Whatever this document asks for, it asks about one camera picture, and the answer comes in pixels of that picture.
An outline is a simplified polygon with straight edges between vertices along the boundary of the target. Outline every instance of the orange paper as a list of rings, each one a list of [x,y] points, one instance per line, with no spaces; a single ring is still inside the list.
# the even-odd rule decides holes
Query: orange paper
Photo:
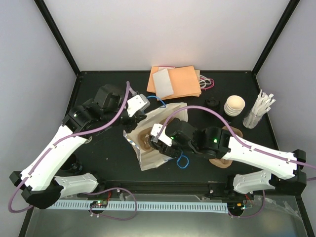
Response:
[[[153,74],[156,72],[158,72],[158,67],[152,67],[147,85],[148,92],[155,93],[156,91],[153,80]],[[174,94],[162,99],[201,95],[201,88],[193,66],[169,69],[168,72]]]

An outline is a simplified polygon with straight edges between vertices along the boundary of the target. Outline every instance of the plastic wrap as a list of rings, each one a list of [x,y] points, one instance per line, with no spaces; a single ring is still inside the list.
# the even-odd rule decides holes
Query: plastic wrap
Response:
[[[157,168],[170,160],[170,157],[160,154],[149,146],[149,133],[155,123],[163,123],[172,112],[184,106],[187,106],[187,104],[171,103],[167,104],[166,108],[160,107],[152,110],[146,114],[147,118],[141,121],[131,133],[123,132],[125,139],[134,148],[141,170]],[[188,121],[187,110],[177,113],[175,118]]]

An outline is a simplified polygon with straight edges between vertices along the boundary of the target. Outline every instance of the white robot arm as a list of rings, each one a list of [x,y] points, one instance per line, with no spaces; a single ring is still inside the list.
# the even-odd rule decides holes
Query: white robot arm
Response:
[[[161,128],[161,124],[154,124],[151,135],[155,137]],[[251,147],[249,149],[232,137],[228,131],[217,127],[198,130],[177,118],[164,128],[158,140],[157,143],[151,142],[152,147],[172,158],[179,157],[181,151],[188,151],[205,159],[235,160],[262,169],[251,174],[228,177],[226,191],[247,194],[257,190],[276,189],[280,194],[300,195],[306,186],[306,174],[301,171],[301,166],[255,151],[259,149],[287,158],[288,161],[305,162],[306,154],[302,150],[281,152],[239,138]]]
[[[87,137],[70,137],[57,146],[54,146],[54,143],[73,133],[90,130],[107,123],[116,114],[122,98],[123,94],[118,88],[111,85],[101,87],[94,99],[69,111],[54,138],[30,166],[23,171],[14,171],[10,175],[15,186],[28,178],[21,187],[22,197],[27,203],[45,209],[59,198],[78,193],[90,193],[97,188],[97,178],[90,173],[70,177],[56,176],[56,172],[69,156],[87,141]],[[123,110],[120,118],[113,125],[122,124],[124,129],[130,132],[138,122],[146,118],[143,111],[150,103],[144,95],[136,94],[127,101],[127,104],[128,108]],[[29,175],[30,170],[49,148],[52,150]]]

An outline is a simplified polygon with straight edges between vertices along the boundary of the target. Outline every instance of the black table surface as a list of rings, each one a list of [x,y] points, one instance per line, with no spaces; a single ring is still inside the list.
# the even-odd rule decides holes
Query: black table surface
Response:
[[[137,72],[87,72],[81,77],[75,105],[80,105],[89,98],[93,98],[99,87],[105,84],[126,88],[126,81],[130,81],[132,88],[144,95],[148,93],[147,83],[149,71]],[[202,91],[200,97],[184,97],[166,100],[166,103],[186,102],[188,105],[203,106],[205,99],[214,96],[221,102],[221,107],[231,95],[241,96],[246,106],[242,113],[231,123],[231,126],[240,129],[243,137],[251,142],[276,148],[274,134],[267,116],[264,116],[254,129],[247,129],[242,125],[245,114],[253,106],[259,93],[258,85],[249,72],[201,72],[202,75],[213,78],[215,86]],[[149,112],[161,106],[155,98],[145,111]],[[212,118],[201,110],[189,110],[189,123],[197,128],[208,126],[223,127],[217,118]],[[82,162],[84,171],[94,171],[107,181],[128,181],[137,183],[160,182],[168,184],[226,182],[228,175],[246,174],[259,169],[244,163],[233,161],[226,169],[212,165],[208,160],[190,158],[190,164],[185,169],[180,169],[176,159],[170,160],[158,168],[141,171],[138,159],[132,146],[123,137],[121,127],[113,127],[98,136],[94,136],[88,144],[82,145],[75,151]]]

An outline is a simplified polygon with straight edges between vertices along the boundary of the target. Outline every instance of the gray wall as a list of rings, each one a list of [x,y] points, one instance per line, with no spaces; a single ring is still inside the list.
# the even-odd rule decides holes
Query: gray wall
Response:
[[[316,1],[300,1],[258,74],[266,93],[275,94],[270,118],[280,149],[307,152],[316,165]],[[304,168],[308,177],[316,172]],[[303,193],[310,221],[316,231],[316,181]]]
[[[0,1],[0,236],[16,237],[9,175],[27,167],[64,116],[75,75],[32,0]],[[26,204],[17,195],[14,208]]]

